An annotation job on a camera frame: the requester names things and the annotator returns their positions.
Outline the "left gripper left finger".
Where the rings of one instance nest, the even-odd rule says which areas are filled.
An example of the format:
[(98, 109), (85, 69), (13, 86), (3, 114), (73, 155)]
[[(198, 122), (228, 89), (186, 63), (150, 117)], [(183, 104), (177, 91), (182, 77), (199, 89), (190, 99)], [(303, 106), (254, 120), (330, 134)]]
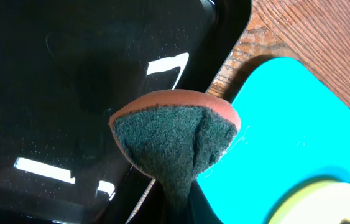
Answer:
[(172, 191), (173, 188), (167, 183), (156, 181), (129, 224), (172, 224)]

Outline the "green rimmed plate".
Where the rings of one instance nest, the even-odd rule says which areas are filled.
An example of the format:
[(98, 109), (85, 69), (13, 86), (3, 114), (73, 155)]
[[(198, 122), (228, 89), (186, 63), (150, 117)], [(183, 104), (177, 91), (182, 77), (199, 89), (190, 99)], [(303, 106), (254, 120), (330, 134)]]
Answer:
[(322, 180), (297, 190), (268, 221), (268, 224), (288, 223), (350, 223), (350, 183)]

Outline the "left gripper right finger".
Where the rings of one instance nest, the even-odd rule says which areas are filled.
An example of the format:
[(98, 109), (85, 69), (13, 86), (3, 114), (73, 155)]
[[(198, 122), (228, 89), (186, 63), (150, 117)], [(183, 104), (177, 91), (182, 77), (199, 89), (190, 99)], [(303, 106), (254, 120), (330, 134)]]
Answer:
[(223, 224), (214, 213), (197, 181), (191, 183), (187, 214), (191, 224)]

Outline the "red and green sponge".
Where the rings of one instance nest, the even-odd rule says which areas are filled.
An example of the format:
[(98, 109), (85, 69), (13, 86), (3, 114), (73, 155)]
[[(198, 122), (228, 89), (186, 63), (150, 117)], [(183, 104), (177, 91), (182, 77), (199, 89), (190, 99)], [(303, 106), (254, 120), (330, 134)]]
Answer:
[(178, 213), (186, 207), (192, 182), (225, 155), (241, 119), (224, 99), (178, 89), (130, 102), (109, 125), (124, 157), (163, 185), (169, 207)]

